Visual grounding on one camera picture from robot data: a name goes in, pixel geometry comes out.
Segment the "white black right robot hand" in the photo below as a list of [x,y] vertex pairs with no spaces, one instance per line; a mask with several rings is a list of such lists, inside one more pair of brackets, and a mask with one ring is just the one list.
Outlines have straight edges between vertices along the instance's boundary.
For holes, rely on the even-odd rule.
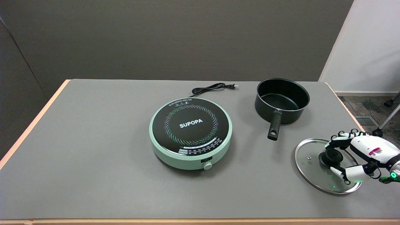
[[[364,165],[341,167],[344,160],[337,150],[350,150],[366,161]],[[345,184],[360,183],[375,179],[383,184],[399,182],[399,148],[382,137],[370,135],[368,132],[352,129],[350,132],[340,131],[331,136],[325,145],[325,151],[319,155],[320,163],[342,178]]]

